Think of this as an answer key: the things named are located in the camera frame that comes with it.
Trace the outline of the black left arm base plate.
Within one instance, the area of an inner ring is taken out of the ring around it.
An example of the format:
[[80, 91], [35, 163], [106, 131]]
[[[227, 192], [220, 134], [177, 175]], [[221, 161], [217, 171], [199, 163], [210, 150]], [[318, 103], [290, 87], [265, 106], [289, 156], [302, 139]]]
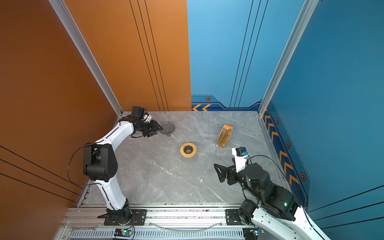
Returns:
[[112, 211], [107, 209], [105, 216], [98, 216], [98, 218], [105, 219], [105, 226], [143, 226], [145, 224], [146, 217], [146, 209], [128, 211]]

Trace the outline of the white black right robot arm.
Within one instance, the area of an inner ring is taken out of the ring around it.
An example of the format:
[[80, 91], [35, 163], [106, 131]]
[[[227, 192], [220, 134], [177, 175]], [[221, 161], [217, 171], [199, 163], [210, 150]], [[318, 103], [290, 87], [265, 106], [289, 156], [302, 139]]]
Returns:
[[327, 240], [328, 236], [310, 219], [305, 209], [287, 189], [274, 184], [270, 174], [254, 163], [240, 172], [235, 166], [214, 164], [220, 182], [239, 184], [258, 200], [246, 199], [238, 209], [246, 225], [260, 227], [279, 240]]

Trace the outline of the wooden ring dripper stand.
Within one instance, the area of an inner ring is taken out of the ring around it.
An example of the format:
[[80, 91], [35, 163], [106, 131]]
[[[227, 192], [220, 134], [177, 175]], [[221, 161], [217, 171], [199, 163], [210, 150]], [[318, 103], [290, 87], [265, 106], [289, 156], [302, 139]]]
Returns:
[[193, 143], [185, 143], [181, 146], [180, 153], [184, 158], [193, 158], [197, 154], [197, 147]]

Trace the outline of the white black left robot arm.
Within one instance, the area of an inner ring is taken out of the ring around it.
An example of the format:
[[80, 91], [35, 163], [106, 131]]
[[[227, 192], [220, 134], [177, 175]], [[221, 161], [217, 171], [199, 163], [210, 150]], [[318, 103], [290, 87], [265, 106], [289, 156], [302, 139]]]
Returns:
[[115, 150], [128, 137], [152, 137], [163, 127], [141, 107], [133, 107], [100, 140], [84, 145], [83, 172], [100, 189], [107, 203], [107, 217], [129, 220], [131, 211], [117, 180], [118, 161]]

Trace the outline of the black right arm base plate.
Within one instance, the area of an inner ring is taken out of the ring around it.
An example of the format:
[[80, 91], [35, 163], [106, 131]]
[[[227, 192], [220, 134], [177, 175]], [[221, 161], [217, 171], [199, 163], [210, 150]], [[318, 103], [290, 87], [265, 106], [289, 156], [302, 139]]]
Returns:
[[241, 220], [239, 211], [237, 209], [225, 209], [226, 223], [228, 226], [240, 226], [245, 225]]

